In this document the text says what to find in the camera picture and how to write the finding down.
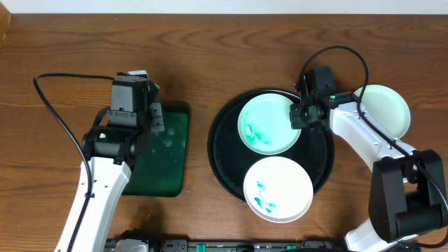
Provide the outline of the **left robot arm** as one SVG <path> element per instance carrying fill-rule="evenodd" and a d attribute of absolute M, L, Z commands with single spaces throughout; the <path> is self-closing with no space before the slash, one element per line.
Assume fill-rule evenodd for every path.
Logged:
<path fill-rule="evenodd" d="M 146 71 L 118 73 L 110 106 L 84 134 L 86 161 L 57 251 L 101 251 L 116 206 L 150 133 L 165 129 L 158 85 Z"/>

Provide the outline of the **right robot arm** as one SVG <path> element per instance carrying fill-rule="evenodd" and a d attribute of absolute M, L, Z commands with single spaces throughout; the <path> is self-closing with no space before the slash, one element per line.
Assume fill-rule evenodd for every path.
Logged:
<path fill-rule="evenodd" d="M 303 71 L 290 106 L 293 129 L 323 127 L 343 138 L 372 172 L 369 218 L 348 232 L 350 251 L 423 247 L 419 235 L 447 227 L 444 169 L 434 150 L 418 151 L 378 123 L 352 92 L 338 92 L 329 67 Z"/>

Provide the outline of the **mint plate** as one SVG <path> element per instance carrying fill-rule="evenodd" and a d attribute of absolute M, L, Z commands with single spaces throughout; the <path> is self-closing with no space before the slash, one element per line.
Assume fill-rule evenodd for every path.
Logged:
<path fill-rule="evenodd" d="M 243 143 L 262 155 L 276 155 L 291 148 L 301 129 L 293 129 L 290 106 L 283 94 L 265 93 L 249 99 L 239 112 L 237 131 Z"/>
<path fill-rule="evenodd" d="M 372 117 L 398 139 L 408 131 L 411 113 L 406 101 L 384 85 L 367 85 L 362 104 Z"/>

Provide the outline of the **white plate with green stain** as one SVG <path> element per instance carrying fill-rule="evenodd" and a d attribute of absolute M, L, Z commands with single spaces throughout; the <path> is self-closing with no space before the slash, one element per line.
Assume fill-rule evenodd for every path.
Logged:
<path fill-rule="evenodd" d="M 306 214 L 314 196 L 305 169 L 286 157 L 271 156 L 254 163 L 243 183 L 249 208 L 272 223 L 290 223 Z"/>

